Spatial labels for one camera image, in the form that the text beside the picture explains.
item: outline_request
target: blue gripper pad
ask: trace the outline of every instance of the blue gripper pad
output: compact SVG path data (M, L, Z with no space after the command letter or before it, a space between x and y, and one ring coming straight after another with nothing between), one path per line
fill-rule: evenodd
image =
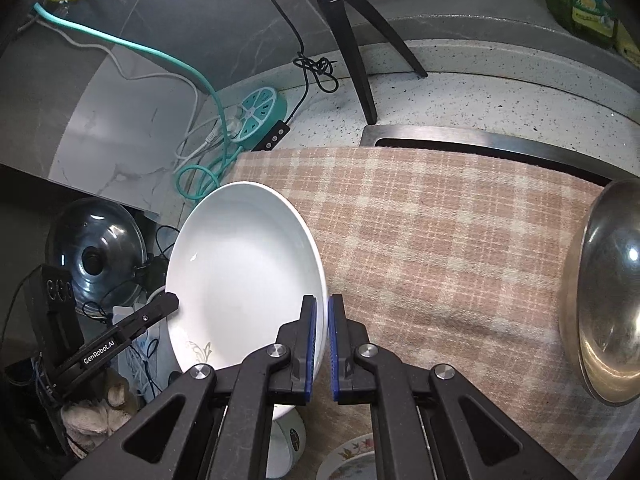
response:
M314 359L316 355L316 319L318 300L314 298L311 307L311 319L309 320L309 337L306 342L306 375L305 375L305 400L311 400L311 386L314 382Z
M329 297L329 350L331 357L331 390L334 401L338 401L340 387L338 386L338 341L335 333L334 298Z

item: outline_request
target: triangular cutout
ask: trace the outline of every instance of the triangular cutout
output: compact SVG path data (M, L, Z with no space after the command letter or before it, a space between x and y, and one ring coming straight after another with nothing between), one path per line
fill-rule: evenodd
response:
M184 407L184 396L175 396L123 444L124 451L151 464L160 462L164 448Z
M484 465L499 464L520 452L520 444L471 398L460 397L458 402Z

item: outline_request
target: green bottle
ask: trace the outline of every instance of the green bottle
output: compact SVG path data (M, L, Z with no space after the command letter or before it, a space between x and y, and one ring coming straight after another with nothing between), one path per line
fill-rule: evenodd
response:
M604 48L613 46L616 17L606 0L545 0L549 11L574 36Z

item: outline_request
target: plaid tablecloth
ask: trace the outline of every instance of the plaid tablecloth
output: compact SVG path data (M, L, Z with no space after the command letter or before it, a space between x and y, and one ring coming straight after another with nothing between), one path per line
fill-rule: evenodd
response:
M582 389L558 332L564 256L601 188L479 155L391 148L249 153L229 180L261 182L300 212L329 293L404 362L448 362L580 479L605 479L640 426L640 404ZM328 359L301 408L306 450L287 476L370 431L368 406L331 400Z

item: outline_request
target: white plate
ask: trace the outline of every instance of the white plate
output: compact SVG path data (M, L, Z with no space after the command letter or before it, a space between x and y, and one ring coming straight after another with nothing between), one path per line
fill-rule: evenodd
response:
M327 331L324 270L309 228L273 189L235 182L200 202L175 242L166 290L180 300L168 328L182 371L240 363L273 343L282 324L300 317L302 297L312 294L318 374ZM273 418L291 409L276 405Z
M376 480L373 433L357 436L335 448L322 461L316 480Z

